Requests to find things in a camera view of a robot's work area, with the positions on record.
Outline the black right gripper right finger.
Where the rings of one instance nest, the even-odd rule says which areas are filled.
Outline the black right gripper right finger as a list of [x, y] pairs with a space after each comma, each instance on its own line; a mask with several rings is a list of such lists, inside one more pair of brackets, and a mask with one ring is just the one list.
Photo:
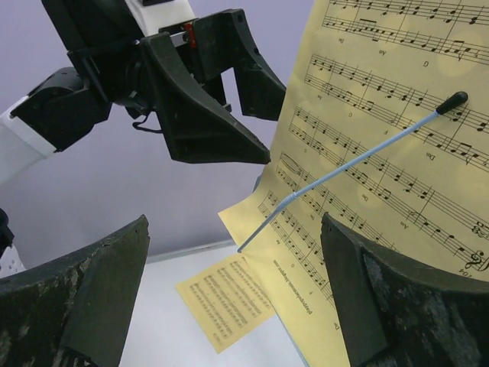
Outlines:
[[488, 283], [434, 268], [322, 218], [351, 366], [486, 366]]

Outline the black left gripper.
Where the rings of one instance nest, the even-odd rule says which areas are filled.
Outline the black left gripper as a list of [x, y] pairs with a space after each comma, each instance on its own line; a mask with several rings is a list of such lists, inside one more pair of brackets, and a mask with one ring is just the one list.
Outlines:
[[286, 93], [258, 50], [244, 10], [220, 11], [161, 31], [170, 35], [143, 37], [134, 46], [134, 66], [125, 72], [128, 107], [153, 108], [175, 161], [270, 162], [268, 148], [226, 110], [221, 74], [229, 69], [243, 115], [278, 120]]

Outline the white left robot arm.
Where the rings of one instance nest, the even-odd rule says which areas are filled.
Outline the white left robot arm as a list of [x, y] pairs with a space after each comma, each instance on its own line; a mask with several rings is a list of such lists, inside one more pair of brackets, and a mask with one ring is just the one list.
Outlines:
[[232, 114], [275, 121], [285, 85], [262, 57], [245, 12], [197, 17], [187, 1], [45, 1], [70, 67], [1, 116], [1, 180], [65, 151], [123, 107], [137, 130], [155, 114], [170, 157], [188, 164], [267, 164], [268, 148]]

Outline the light blue music stand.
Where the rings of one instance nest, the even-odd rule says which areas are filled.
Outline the light blue music stand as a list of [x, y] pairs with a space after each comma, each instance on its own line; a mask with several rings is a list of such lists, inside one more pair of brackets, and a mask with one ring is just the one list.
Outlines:
[[[454, 93], [452, 96], [448, 97], [445, 101], [440, 102], [439, 106], [436, 106], [435, 108], [432, 108], [432, 111], [423, 119], [420, 119], [416, 123], [410, 123], [410, 126], [407, 127], [405, 126], [404, 128], [401, 128], [401, 132], [394, 135], [392, 138], [388, 138], [386, 141], [381, 142], [374, 148], [370, 150], [366, 150], [364, 153], [357, 153], [357, 155], [351, 159], [350, 161], [345, 161], [343, 158], [339, 158], [336, 160], [338, 168], [335, 167], [335, 169], [331, 173], [327, 173], [324, 177], [318, 178], [318, 179], [312, 179], [313, 181], [311, 183], [308, 183], [304, 188], [293, 188], [293, 192], [289, 195], [286, 196], [282, 201], [280, 202], [275, 202], [275, 207], [274, 211], [272, 213], [267, 214], [265, 216], [265, 219], [263, 223], [261, 223], [258, 228], [250, 234], [249, 238], [246, 239], [239, 247], [238, 252], [243, 252], [243, 250], [248, 246], [250, 243], [254, 243], [252, 241], [254, 240], [258, 234], [266, 227], [268, 226], [269, 223], [270, 226], [273, 225], [274, 228], [278, 228], [278, 223], [276, 216], [280, 215], [281, 213], [284, 213], [287, 211], [287, 206], [289, 206], [294, 200], [298, 199], [301, 196], [306, 195], [311, 190], [316, 190], [316, 191], [321, 191], [321, 193], [324, 191], [324, 197], [326, 200], [326, 197], [330, 194], [329, 191], [326, 190], [326, 188], [321, 188], [321, 190], [316, 189], [317, 187], [321, 187], [322, 185], [325, 186], [326, 181], [331, 180], [333, 177], [339, 175], [341, 172], [347, 171], [348, 174], [353, 174], [354, 171], [357, 172], [356, 166], [355, 165], [362, 165], [365, 164], [366, 161], [368, 161], [370, 158], [375, 157], [375, 154], [377, 154], [379, 151], [385, 149], [387, 146], [392, 145], [394, 142], [399, 141], [401, 138], [404, 138], [407, 136], [409, 133], [412, 132], [417, 132], [419, 131], [422, 126], [427, 124], [428, 122], [432, 121], [433, 119], [438, 118], [441, 115], [448, 115], [451, 113], [452, 110], [465, 110], [465, 106], [468, 103], [468, 94], [464, 91], [459, 91]], [[459, 258], [460, 261], [462, 261], [460, 264], [463, 263], [464, 266], [466, 266], [468, 263], [467, 261], [469, 260], [469, 255], [472, 254], [472, 251], [465, 245], [462, 245], [462, 243], [458, 243], [457, 239], [455, 237], [448, 237], [448, 233], [444, 235], [443, 237], [447, 238], [446, 245], [444, 245], [447, 249], [449, 249], [449, 245], [452, 247], [452, 254]], [[284, 237], [282, 239], [282, 243], [284, 245], [289, 246], [288, 249], [293, 253], [296, 254], [300, 252], [301, 248], [298, 246], [294, 247], [292, 246], [292, 242], [289, 242], [288, 237]], [[474, 278], [473, 274], [475, 270], [471, 269], [469, 265], [467, 265], [467, 268], [464, 270], [462, 265], [458, 266], [462, 268], [460, 275], [464, 275], [466, 278]], [[320, 270], [319, 268], [316, 267], [316, 275], [321, 277], [324, 275], [323, 280], [319, 281], [318, 280], [318, 286], [321, 291], [326, 291], [327, 297], [326, 299], [331, 301], [331, 305], [333, 308], [335, 307], [335, 303], [333, 302], [333, 286], [331, 283], [329, 283], [328, 276], [325, 275], [324, 270]], [[313, 366], [313, 360], [310, 357], [306, 356], [306, 350], [303, 348], [302, 345], [299, 343], [299, 338], [296, 333], [296, 331], [293, 331], [293, 328], [290, 325], [286, 324], [285, 322], [285, 316], [280, 316], [280, 321], [284, 325], [284, 327], [287, 329], [287, 332], [289, 333], [289, 336], [291, 340], [294, 342], [294, 346], [296, 347], [297, 352], [300, 354], [301, 358], [303, 359], [303, 363], [305, 366]]]

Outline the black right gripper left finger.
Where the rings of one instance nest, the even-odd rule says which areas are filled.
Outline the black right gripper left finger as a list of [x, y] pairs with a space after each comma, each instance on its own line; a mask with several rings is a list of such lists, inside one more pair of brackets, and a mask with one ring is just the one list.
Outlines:
[[117, 366], [150, 237], [146, 216], [27, 269], [1, 216], [1, 364]]

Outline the yellow sheet music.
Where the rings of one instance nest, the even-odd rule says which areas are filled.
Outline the yellow sheet music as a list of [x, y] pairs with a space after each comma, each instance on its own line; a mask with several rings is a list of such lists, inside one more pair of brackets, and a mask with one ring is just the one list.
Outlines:
[[270, 154], [220, 218], [307, 366], [349, 364], [325, 214], [487, 280], [488, 3], [315, 2]]
[[180, 282], [176, 290], [217, 353], [275, 314], [241, 254], [230, 255]]

